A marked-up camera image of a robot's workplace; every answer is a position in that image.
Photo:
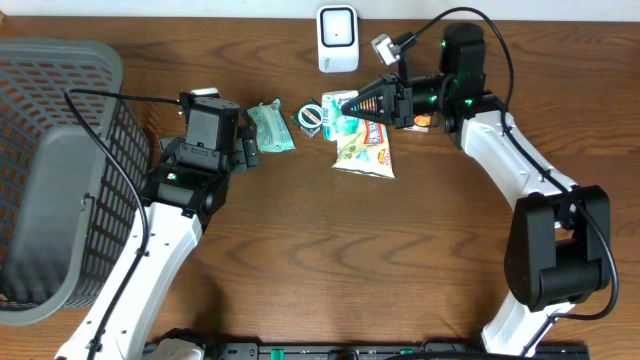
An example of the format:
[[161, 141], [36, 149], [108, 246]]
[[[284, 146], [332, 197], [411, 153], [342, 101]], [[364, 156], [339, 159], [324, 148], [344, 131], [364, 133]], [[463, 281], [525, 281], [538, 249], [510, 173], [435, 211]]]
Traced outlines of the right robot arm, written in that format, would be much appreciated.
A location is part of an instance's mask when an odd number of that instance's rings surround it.
[[609, 197], [551, 165], [517, 127], [508, 100], [486, 88], [483, 27], [445, 27], [439, 71], [431, 76], [409, 74], [405, 55], [416, 40], [413, 33], [375, 38], [376, 54], [397, 72], [364, 87], [342, 110], [396, 128], [427, 115], [495, 183], [513, 211], [504, 255], [509, 291], [482, 330], [482, 348], [531, 358], [557, 321], [574, 317], [576, 305], [600, 290], [619, 292]]

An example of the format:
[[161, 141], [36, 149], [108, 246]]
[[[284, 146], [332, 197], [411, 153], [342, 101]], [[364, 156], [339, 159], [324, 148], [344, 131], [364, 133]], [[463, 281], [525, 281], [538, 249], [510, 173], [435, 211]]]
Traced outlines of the dark green round-label box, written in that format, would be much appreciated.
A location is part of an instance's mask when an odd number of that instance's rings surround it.
[[315, 137], [322, 130], [322, 108], [309, 99], [291, 117], [292, 122], [308, 137]]

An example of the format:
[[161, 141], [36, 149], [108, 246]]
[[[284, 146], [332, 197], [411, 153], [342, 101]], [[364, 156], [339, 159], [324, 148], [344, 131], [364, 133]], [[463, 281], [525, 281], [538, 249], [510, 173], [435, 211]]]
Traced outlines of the orange tissue pack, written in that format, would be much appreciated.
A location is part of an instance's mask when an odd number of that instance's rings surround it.
[[430, 115], [416, 115], [413, 118], [413, 124], [406, 127], [406, 130], [413, 132], [427, 133], [431, 127]]

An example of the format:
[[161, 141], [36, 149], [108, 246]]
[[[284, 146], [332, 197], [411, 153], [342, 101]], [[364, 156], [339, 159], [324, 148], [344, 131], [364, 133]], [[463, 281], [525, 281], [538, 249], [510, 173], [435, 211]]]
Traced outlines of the yellow snack bag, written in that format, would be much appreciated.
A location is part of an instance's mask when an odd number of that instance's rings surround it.
[[338, 123], [333, 169], [394, 179], [387, 129], [383, 124], [345, 117]]

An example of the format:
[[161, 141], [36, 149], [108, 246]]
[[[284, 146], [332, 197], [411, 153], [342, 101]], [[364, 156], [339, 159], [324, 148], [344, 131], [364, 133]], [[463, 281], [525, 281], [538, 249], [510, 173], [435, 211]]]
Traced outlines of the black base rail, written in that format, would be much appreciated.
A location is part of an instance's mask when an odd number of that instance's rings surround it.
[[[151, 345], [144, 350], [143, 359], [186, 359], [182, 355], [169, 355], [169, 350], [159, 345], [151, 351]], [[325, 346], [325, 345], [266, 345], [255, 343], [215, 343], [196, 344], [195, 359], [205, 360], [384, 360], [425, 359], [424, 356], [444, 354], [434, 359], [459, 359], [460, 354], [472, 354], [473, 359], [498, 359], [498, 354], [486, 353], [480, 347], [465, 343], [426, 342], [420, 346], [371, 345], [371, 346]], [[532, 357], [518, 359], [537, 360], [589, 360], [586, 345], [541, 345]]]

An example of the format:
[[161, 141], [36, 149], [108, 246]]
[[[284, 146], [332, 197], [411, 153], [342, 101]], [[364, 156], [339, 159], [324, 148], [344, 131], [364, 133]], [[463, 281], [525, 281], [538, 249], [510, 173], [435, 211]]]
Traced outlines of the pale teal wet-wipe pack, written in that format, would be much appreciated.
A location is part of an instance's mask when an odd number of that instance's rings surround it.
[[281, 101], [260, 103], [247, 110], [256, 125], [256, 140], [262, 153], [282, 153], [295, 150], [295, 144], [281, 111]]

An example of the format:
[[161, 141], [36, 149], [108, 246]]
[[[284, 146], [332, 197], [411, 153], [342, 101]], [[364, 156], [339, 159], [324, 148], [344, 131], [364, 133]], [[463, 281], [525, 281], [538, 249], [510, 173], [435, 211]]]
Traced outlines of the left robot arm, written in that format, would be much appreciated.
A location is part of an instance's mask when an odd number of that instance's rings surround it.
[[59, 359], [142, 359], [171, 283], [226, 202], [231, 177], [257, 166], [253, 129], [240, 105], [215, 88], [180, 93], [183, 136], [167, 138], [159, 163], [133, 192], [126, 245], [97, 300]]

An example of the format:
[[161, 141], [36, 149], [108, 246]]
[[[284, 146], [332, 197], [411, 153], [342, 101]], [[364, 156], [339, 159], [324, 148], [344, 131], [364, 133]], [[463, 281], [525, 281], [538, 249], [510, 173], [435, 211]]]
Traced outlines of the teal tissue pack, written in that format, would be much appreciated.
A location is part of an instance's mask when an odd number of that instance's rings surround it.
[[353, 135], [359, 120], [342, 113], [342, 105], [359, 95], [357, 90], [339, 90], [322, 95], [322, 129], [325, 140], [337, 141], [343, 136]]

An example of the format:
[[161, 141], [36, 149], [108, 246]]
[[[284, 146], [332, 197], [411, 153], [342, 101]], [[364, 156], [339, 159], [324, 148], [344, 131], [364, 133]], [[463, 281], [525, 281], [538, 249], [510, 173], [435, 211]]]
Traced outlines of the grey plastic shopping basket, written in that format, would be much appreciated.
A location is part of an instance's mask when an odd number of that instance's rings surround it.
[[151, 159], [118, 54], [96, 41], [1, 42], [1, 321], [88, 307], [132, 227]]

